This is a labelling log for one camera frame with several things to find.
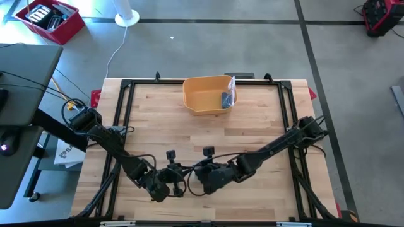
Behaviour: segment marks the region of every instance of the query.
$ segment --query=plastic bag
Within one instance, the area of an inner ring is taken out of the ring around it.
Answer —
[[[234,106],[235,97],[235,78],[234,76],[227,85],[227,92],[222,93],[222,108],[229,108]]]

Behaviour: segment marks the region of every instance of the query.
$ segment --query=yellow bowl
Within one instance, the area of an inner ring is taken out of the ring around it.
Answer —
[[[231,76],[188,78],[182,84],[184,104],[192,115],[224,114],[232,107],[222,108],[222,93],[228,92]],[[234,103],[237,101],[235,89]]]

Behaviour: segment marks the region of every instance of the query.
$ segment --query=table leg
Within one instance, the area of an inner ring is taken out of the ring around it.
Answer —
[[[33,195],[33,191],[35,190],[35,186],[37,186],[37,182],[41,172],[41,170],[38,169],[39,164],[40,164],[40,158],[38,158],[37,164],[35,164],[35,168],[33,169],[30,181],[28,182],[27,189],[25,189],[24,193],[25,198],[31,198],[31,196]]]
[[[37,111],[35,111],[35,115],[33,116],[31,123],[33,125],[43,127],[45,131],[49,132],[53,136],[58,137],[59,139],[62,139],[77,149],[84,152],[86,151],[88,141],[85,136],[75,134],[67,126],[58,122],[42,110],[37,109]]]

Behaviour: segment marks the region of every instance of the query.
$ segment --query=desk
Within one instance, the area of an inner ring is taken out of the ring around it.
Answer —
[[[37,147],[42,130],[43,128],[36,126],[24,127],[17,152],[9,157],[0,155],[0,177],[2,181],[0,209],[7,209],[12,205],[25,170],[27,170],[33,152]]]
[[[27,133],[24,129],[21,135],[20,148],[16,154],[10,157],[0,156],[0,179],[2,180],[0,209],[7,209],[14,200],[42,130],[83,151],[87,146],[86,137],[76,135],[72,130],[38,109],[45,93],[43,89],[48,86],[61,53],[62,47],[55,45],[19,44],[0,49],[0,71],[7,72],[0,76],[0,88],[9,91],[8,99],[0,112],[0,132],[3,133],[6,126],[26,127],[31,124],[35,126],[29,129]],[[31,79],[39,84],[17,78],[8,73]],[[34,88],[5,84],[32,86]],[[25,193],[27,197],[31,197],[39,178],[38,166],[34,168],[28,184]]]
[[[62,47],[55,45],[19,44],[0,49],[0,71],[31,79],[39,84],[17,78],[7,73],[0,76],[0,88],[9,91],[8,99],[0,112],[0,126],[41,126],[50,134],[61,138],[76,148],[85,151],[87,139],[38,109],[62,54]],[[34,88],[7,86],[17,84]]]
[[[120,84],[121,79],[104,81],[98,104],[103,125],[112,125]],[[292,80],[292,86],[298,117],[314,115],[306,80]],[[182,102],[181,85],[137,84],[129,125],[136,130],[127,136],[126,151],[155,155],[158,168],[167,165],[165,152],[170,149],[176,151],[176,161],[192,165],[204,158],[203,146],[215,146],[216,154],[254,151],[283,134],[278,90],[256,85],[237,87],[237,103],[230,113],[191,116]],[[82,211],[99,189],[105,156],[101,147],[86,152],[72,215]],[[309,148],[306,159],[313,190],[337,216],[324,154]],[[218,158],[218,162],[227,160]],[[194,177],[191,187],[201,192],[201,184]],[[109,200],[105,198],[103,210]],[[309,213],[307,200],[304,208]],[[125,219],[176,221],[279,221],[297,217],[288,153],[265,161],[245,182],[230,183],[212,195],[194,197],[186,192],[183,198],[166,198],[161,203],[150,201],[146,190],[134,186],[122,171],[114,217],[118,215],[125,215]]]

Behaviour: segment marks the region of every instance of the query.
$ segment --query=computer mouse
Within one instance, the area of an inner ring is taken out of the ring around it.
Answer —
[[[20,145],[21,127],[6,129],[0,137],[0,154],[11,156],[18,151]]]

